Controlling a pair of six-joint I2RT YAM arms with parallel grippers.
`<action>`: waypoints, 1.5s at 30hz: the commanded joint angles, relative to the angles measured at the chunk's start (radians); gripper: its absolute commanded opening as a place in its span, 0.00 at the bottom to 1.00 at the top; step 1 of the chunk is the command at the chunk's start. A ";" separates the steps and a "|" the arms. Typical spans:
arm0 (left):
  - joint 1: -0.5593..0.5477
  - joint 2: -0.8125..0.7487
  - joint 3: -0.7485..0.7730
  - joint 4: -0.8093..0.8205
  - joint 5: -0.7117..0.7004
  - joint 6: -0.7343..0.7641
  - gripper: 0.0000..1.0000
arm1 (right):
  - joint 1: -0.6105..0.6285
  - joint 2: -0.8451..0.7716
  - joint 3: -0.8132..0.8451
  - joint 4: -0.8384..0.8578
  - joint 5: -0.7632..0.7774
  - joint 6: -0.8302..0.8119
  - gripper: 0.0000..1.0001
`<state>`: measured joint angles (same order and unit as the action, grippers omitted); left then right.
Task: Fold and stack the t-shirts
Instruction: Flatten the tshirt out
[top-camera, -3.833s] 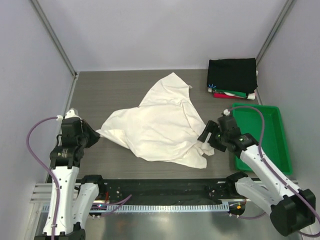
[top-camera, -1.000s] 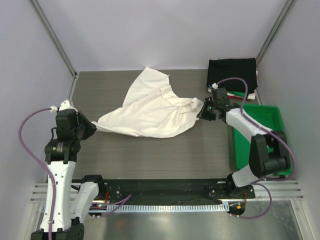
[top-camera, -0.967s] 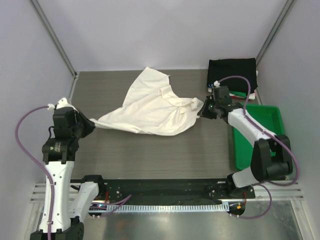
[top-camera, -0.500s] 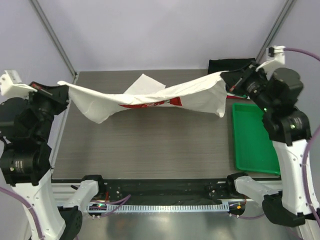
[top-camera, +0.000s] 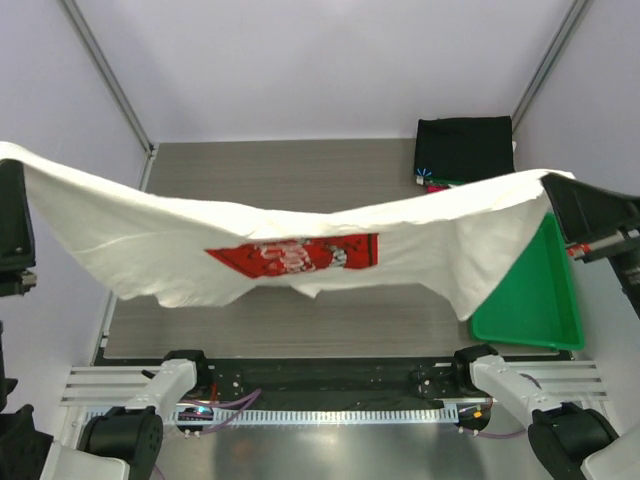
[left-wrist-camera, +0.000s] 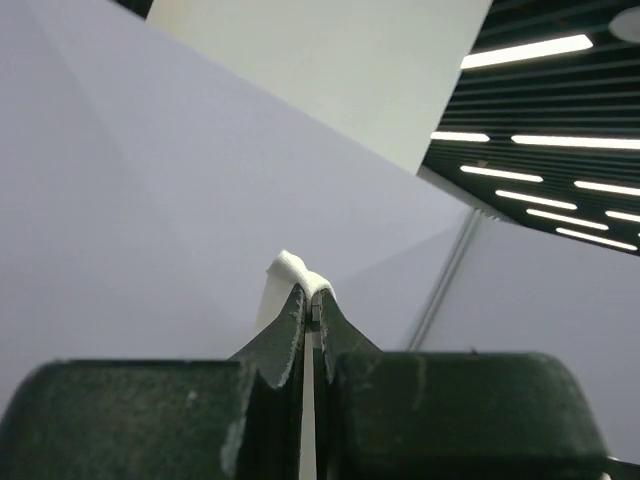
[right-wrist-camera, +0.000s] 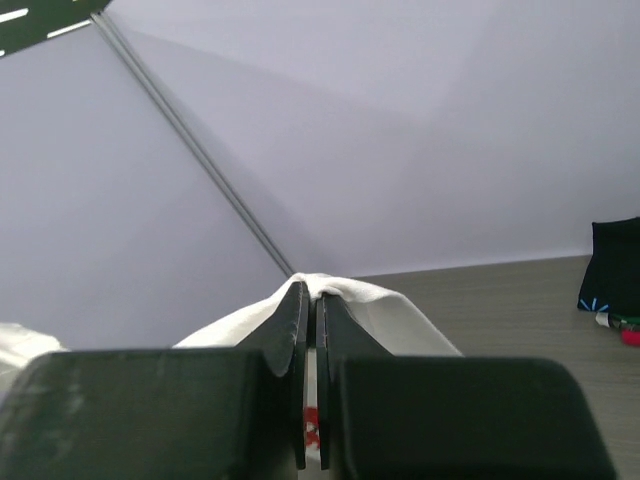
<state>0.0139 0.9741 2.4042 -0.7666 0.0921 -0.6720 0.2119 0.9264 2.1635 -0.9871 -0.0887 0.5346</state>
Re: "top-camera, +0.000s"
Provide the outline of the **white t-shirt red print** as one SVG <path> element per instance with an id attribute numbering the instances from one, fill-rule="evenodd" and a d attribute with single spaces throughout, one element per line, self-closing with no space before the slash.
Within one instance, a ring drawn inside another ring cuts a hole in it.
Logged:
<path id="1" fill-rule="evenodd" d="M 258 286 L 323 291 L 420 284 L 468 319 L 526 249 L 550 208 L 545 171 L 329 214 L 167 198 L 9 142 L 31 204 L 64 249 L 128 300 L 224 306 Z"/>

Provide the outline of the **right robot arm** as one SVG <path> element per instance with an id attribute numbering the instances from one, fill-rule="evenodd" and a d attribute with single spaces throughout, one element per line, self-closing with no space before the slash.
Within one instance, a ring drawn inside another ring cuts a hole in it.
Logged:
<path id="1" fill-rule="evenodd" d="M 639 306 L 639 200 L 559 174 L 541 183 L 572 257 L 609 260 L 632 307 Z M 455 352 L 450 372 L 462 395 L 498 400 L 527 431 L 529 444 L 555 479 L 636 479 L 639 429 L 618 434 L 594 409 L 562 402 L 512 369 L 486 345 Z"/>

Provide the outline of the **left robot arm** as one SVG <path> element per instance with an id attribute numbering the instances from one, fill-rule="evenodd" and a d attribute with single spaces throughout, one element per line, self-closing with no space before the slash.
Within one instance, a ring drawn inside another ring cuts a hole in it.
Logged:
<path id="1" fill-rule="evenodd" d="M 24 168 L 1 162 L 1 294 L 22 296 L 36 285 L 35 240 Z M 36 429 L 33 406 L 1 415 L 4 479 L 148 479 L 163 442 L 163 428 L 187 394 L 205 397 L 213 385 L 200 350 L 169 352 L 158 373 L 123 407 L 90 420 L 77 447 Z"/>

